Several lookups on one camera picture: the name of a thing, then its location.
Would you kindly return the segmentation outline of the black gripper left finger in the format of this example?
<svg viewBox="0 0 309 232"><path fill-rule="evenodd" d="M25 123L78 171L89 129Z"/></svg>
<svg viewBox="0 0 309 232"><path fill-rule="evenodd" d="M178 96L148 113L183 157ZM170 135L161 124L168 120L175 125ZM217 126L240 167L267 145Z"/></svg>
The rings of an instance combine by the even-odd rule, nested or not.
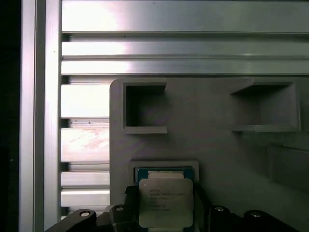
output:
<svg viewBox="0 0 309 232"><path fill-rule="evenodd" d="M108 206L97 216L90 209L72 212L47 232L138 232L139 188L128 186L123 204Z"/></svg>

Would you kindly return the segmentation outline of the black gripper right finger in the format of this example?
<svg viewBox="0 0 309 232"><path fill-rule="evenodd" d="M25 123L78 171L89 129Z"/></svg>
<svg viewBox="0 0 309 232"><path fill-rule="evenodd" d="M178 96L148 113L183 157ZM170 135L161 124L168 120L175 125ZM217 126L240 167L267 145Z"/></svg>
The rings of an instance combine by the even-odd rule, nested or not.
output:
<svg viewBox="0 0 309 232"><path fill-rule="evenodd" d="M260 211L249 210L238 216L222 205L213 205L200 184L194 184L196 232L295 232L293 227Z"/></svg>

